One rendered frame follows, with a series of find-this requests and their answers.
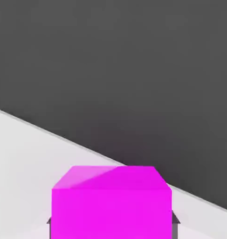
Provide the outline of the small magenta cube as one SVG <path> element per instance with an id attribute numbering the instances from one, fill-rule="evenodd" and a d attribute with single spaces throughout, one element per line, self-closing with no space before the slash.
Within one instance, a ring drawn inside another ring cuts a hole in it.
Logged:
<path id="1" fill-rule="evenodd" d="M 51 239 L 172 239 L 172 191 L 152 166 L 73 166 L 52 188 Z"/>

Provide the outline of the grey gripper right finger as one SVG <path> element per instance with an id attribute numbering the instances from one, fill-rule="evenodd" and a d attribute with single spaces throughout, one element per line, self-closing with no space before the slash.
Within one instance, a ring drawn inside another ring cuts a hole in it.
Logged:
<path id="1" fill-rule="evenodd" d="M 178 239 L 178 225 L 180 224 L 179 219 L 172 211 L 172 239 Z"/>

